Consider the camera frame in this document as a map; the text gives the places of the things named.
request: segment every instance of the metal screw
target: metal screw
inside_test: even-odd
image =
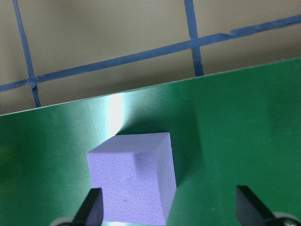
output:
[[[284,222],[283,222],[283,224],[284,224],[285,226],[297,226],[296,222],[294,222],[294,221],[291,220],[291,219],[285,219]]]

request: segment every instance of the lavender block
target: lavender block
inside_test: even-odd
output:
[[[169,133],[117,135],[87,160],[104,221],[166,225],[176,191]]]

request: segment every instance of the textured foam surface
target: textured foam surface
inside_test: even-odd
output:
[[[176,191],[169,133],[117,135],[87,154],[104,221],[165,225]]]

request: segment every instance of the glossy green surface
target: glossy green surface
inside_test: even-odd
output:
[[[299,58],[1,116],[0,225],[74,215],[87,152],[117,132],[165,131],[178,184],[168,225],[238,226],[235,185],[301,218]]]

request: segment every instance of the blue tape grid line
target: blue tape grid line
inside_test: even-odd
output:
[[[16,15],[17,15],[17,17],[19,16],[19,18],[20,18],[19,11],[18,12],[16,11]],[[140,52],[140,53],[130,54],[127,56],[121,56],[121,57],[117,57],[114,59],[109,59],[109,60],[105,60],[105,61],[101,61],[101,62],[97,62],[97,63],[92,63],[92,64],[74,67],[74,68],[70,68],[70,69],[66,69],[66,70],[61,70],[61,71],[54,72],[54,73],[48,73],[48,74],[40,75],[38,77],[33,77],[31,75],[34,75],[34,73],[29,73],[29,75],[30,75],[29,80],[22,80],[22,81],[13,82],[10,84],[0,85],[0,92],[14,89],[14,88],[17,88],[19,86],[22,86],[22,85],[25,85],[28,83],[31,84],[31,86],[32,86],[33,83],[35,83],[35,82],[37,84],[40,82],[64,78],[64,77],[68,77],[68,76],[72,76],[72,75],[76,75],[76,74],[80,74],[80,73],[92,72],[92,71],[101,70],[101,69],[108,68],[108,67],[128,64],[128,63],[145,60],[145,59],[149,59],[149,58],[153,58],[153,57],[159,57],[159,56],[183,51],[183,50],[186,50],[189,48],[199,49],[200,46],[209,45],[209,44],[226,41],[226,40],[231,40],[231,39],[235,39],[235,38],[240,38],[240,37],[255,34],[258,32],[263,32],[263,31],[270,30],[270,29],[285,27],[285,26],[293,25],[293,24],[297,24],[297,23],[301,23],[301,15],[283,18],[283,19],[279,19],[279,20],[275,20],[272,22],[267,22],[267,23],[263,23],[263,24],[259,24],[259,25],[235,29],[235,30],[232,30],[229,34],[218,33],[218,34],[208,35],[208,36],[205,36],[202,38],[193,38],[189,41],[184,41],[184,42],[180,42],[180,43],[176,43],[173,45],[164,46],[164,47],[160,47],[160,48],[156,48],[156,49],[152,49],[152,50],[148,50],[148,51],[144,51],[144,52]],[[188,26],[190,27],[190,29],[189,29],[190,37],[194,37],[195,31],[193,30],[193,26],[190,26],[190,25],[188,25]],[[28,44],[27,44],[27,49],[28,49],[28,51],[25,51],[25,49],[24,49],[25,58],[27,56],[26,54],[29,54]],[[195,54],[196,55],[195,56],[193,55],[193,58],[200,56],[200,54],[198,52],[196,52]],[[36,89],[35,90],[33,89],[32,91],[33,91],[35,101],[36,101],[36,99],[38,100]]]
[[[196,15],[193,6],[193,0],[184,0],[184,3],[185,3],[189,36],[191,39],[197,39],[198,29],[197,29]],[[191,50],[192,50],[192,59],[193,59],[195,76],[196,77],[202,76],[204,75],[204,71],[202,66],[200,47],[194,47]]]
[[[189,41],[184,41],[184,42],[172,44],[169,46],[155,48],[155,49],[147,50],[147,51],[140,52],[140,53],[130,54],[127,56],[121,56],[121,57],[117,57],[114,59],[104,60],[101,62],[83,65],[83,66],[79,66],[79,67],[74,67],[74,68],[70,68],[70,69],[66,69],[66,70],[62,70],[62,71],[58,71],[58,72],[54,72],[54,73],[48,73],[48,74],[38,76],[38,79],[39,79],[39,82],[43,82],[43,81],[64,78],[64,77],[68,77],[68,76],[72,76],[72,75],[76,75],[76,74],[80,74],[80,73],[92,72],[92,71],[101,70],[101,69],[108,68],[108,67],[124,65],[124,64],[131,63],[131,62],[136,62],[136,61],[145,60],[145,59],[149,59],[149,58],[153,58],[153,57],[159,57],[159,56],[163,56],[163,55],[167,55],[167,54],[171,54],[171,53],[175,53],[175,52],[180,52],[180,51],[183,51],[183,50],[186,50],[189,48],[195,48],[195,47],[209,45],[209,44],[213,44],[213,43],[217,43],[217,42],[221,42],[221,41],[236,39],[236,38],[248,36],[251,34],[255,34],[258,32],[263,32],[266,30],[280,28],[280,27],[284,27],[284,26],[288,26],[288,25],[292,25],[292,24],[297,24],[297,23],[301,23],[301,15],[292,16],[292,17],[276,20],[273,22],[267,22],[267,23],[263,23],[263,24],[259,24],[259,25],[235,29],[235,30],[232,30],[229,34],[218,33],[218,34],[208,35],[208,36],[205,36],[202,38],[192,39]]]
[[[14,8],[15,8],[16,18],[17,18],[17,22],[18,22],[19,32],[20,32],[20,36],[21,36],[21,41],[22,41],[22,46],[23,46],[23,51],[24,51],[24,56],[25,56],[25,61],[26,61],[26,66],[27,66],[27,71],[28,71],[28,76],[29,76],[29,85],[32,89],[32,94],[33,94],[33,98],[34,98],[36,107],[41,107],[39,98],[38,98],[38,93],[37,93],[38,79],[34,75],[33,66],[32,66],[32,58],[30,56],[28,41],[27,41],[26,34],[25,34],[25,31],[23,28],[17,0],[13,0],[13,4],[14,4]]]

